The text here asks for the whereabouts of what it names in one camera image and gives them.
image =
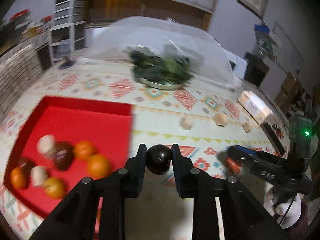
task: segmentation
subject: black ball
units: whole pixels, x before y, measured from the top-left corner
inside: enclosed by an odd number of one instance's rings
[[[169,171],[173,158],[172,150],[162,144],[153,145],[146,153],[146,166],[156,175],[162,175]]]

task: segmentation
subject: tangerine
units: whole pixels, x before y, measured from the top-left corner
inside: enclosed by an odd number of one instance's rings
[[[53,199],[63,198],[67,192],[66,185],[56,177],[46,179],[42,186],[47,196]]]
[[[91,155],[95,154],[95,147],[88,141],[81,141],[75,145],[73,153],[77,159],[87,161]]]
[[[87,171],[92,178],[102,179],[110,174],[111,166],[105,156],[95,154],[88,158]]]
[[[13,188],[23,189],[27,186],[28,180],[21,168],[14,168],[10,173],[10,180]]]

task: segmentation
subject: metal bolt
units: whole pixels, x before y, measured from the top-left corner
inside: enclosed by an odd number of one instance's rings
[[[118,172],[120,175],[124,175],[124,174],[127,174],[128,170],[126,168],[121,168],[121,169],[119,169]]]
[[[192,173],[192,174],[199,174],[200,173],[200,170],[198,169],[198,168],[192,168],[191,170],[190,170],[190,172]]]
[[[236,183],[237,179],[234,176],[230,176],[230,177],[228,177],[228,181],[231,183]]]
[[[82,182],[83,184],[88,184],[90,181],[91,181],[91,178],[90,178],[90,177],[84,177],[84,178],[81,180],[81,182]]]

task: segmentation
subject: brown egg-shaped object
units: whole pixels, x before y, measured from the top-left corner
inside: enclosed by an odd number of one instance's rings
[[[73,146],[68,142],[60,142],[55,145],[54,165],[60,171],[69,169],[73,160]]]
[[[18,166],[21,168],[25,176],[30,177],[31,169],[36,165],[32,160],[26,157],[20,157],[18,160]]]

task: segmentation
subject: red box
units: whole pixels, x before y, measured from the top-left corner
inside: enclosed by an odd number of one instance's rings
[[[98,153],[108,158],[112,171],[115,171],[124,167],[128,158],[131,108],[129,104],[107,101],[44,97],[18,135],[4,174],[4,185],[30,210],[47,217],[61,200],[49,198],[40,187],[29,185],[27,189],[15,190],[11,185],[10,173],[18,166],[20,156],[45,166],[49,176],[58,177],[66,183],[69,192],[83,177],[89,176],[86,163],[74,159],[67,171],[58,171],[52,160],[37,152],[38,140],[52,134],[56,141],[68,141],[72,145],[82,140],[90,141]]]

